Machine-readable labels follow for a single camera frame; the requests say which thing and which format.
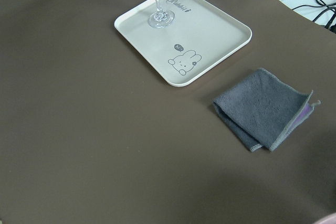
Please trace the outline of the cream rabbit tray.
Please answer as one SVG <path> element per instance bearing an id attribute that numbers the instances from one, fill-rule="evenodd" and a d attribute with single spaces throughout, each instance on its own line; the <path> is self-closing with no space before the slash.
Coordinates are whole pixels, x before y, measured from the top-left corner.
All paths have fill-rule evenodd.
<path id="1" fill-rule="evenodd" d="M 160 2 L 175 14 L 169 26 L 148 24 L 154 0 L 122 14 L 114 26 L 172 86 L 192 83 L 251 40 L 248 26 L 205 0 Z"/>

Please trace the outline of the grey folded cloth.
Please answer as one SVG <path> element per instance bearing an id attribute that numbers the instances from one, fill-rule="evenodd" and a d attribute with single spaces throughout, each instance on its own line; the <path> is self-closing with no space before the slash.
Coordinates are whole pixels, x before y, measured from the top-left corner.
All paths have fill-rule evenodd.
<path id="1" fill-rule="evenodd" d="M 274 151 L 321 102 L 259 68 L 213 101 L 215 111 L 251 152 Z"/>

